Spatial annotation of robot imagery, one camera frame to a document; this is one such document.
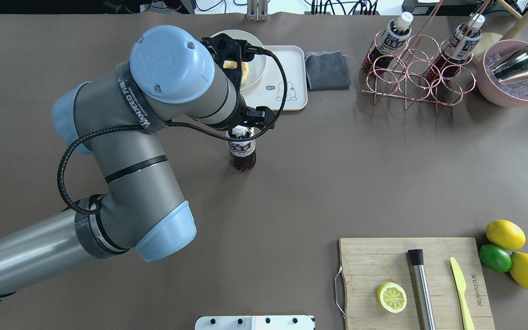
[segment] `metal muddler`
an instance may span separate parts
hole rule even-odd
[[[528,80],[528,46],[494,63],[490,71],[501,85]]]
[[[415,295],[419,298],[417,304],[418,312],[421,315],[420,322],[423,330],[435,330],[435,320],[431,309],[431,299],[427,289],[427,277],[425,276],[425,267],[423,266],[423,250],[410,249],[408,251],[411,259],[411,272],[415,277]]]

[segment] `white mounting plate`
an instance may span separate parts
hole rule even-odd
[[[303,50],[297,46],[264,46],[264,48],[276,55],[285,70],[289,89],[284,110],[304,108],[308,99]],[[278,110],[283,92],[281,72],[276,62],[270,56],[266,56],[262,77],[252,86],[242,90],[242,95],[248,106],[267,106],[271,110]]]
[[[195,330],[315,330],[315,317],[308,315],[200,317],[195,323]]]

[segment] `brown table surface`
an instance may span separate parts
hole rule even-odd
[[[197,39],[244,29],[264,44],[348,55],[349,90],[309,92],[258,140],[255,169],[229,164],[225,142],[183,128],[159,132],[197,224],[188,247],[154,263],[135,252],[20,290],[0,305],[0,329],[193,329],[200,315],[315,315],[343,328],[333,299],[340,237],[475,237],[510,219],[528,239],[528,107],[503,109],[476,90],[453,117],[399,100],[373,107],[358,69],[387,16],[0,15],[0,237],[64,209],[56,188],[65,150],[55,100],[125,61],[160,24]],[[424,17],[417,17],[418,29]],[[444,40],[462,17],[438,17]],[[513,19],[490,19],[505,32]],[[528,28],[519,35],[528,40]],[[92,156],[67,172],[73,198],[106,191]],[[528,242],[524,249],[528,253]],[[528,329],[528,291],[484,269],[499,330]]]

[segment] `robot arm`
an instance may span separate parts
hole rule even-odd
[[[226,35],[199,42],[178,27],[155,27],[134,45],[129,63],[55,103],[55,129],[67,144],[107,127],[145,130],[97,136],[76,149],[94,154],[110,192],[78,202],[82,209],[102,206],[94,214],[67,209],[1,238],[0,299],[130,248],[155,261],[193,240],[188,202],[153,133],[182,114],[218,130],[273,125],[277,116],[271,120],[269,109],[245,105],[237,71],[218,66],[224,59],[249,61],[256,51],[250,47]]]

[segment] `wooden stand leg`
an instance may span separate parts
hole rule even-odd
[[[501,38],[502,36],[498,33],[482,33],[482,39],[480,39],[480,42],[478,42],[476,47],[472,50],[472,54],[474,56],[472,63],[474,63],[476,66],[480,65],[480,62],[482,62],[482,57],[484,56],[484,52],[486,52],[490,46],[496,44]]]
[[[521,32],[524,27],[528,25],[528,11],[521,17],[521,19],[505,33],[501,40],[515,39],[515,36]]]

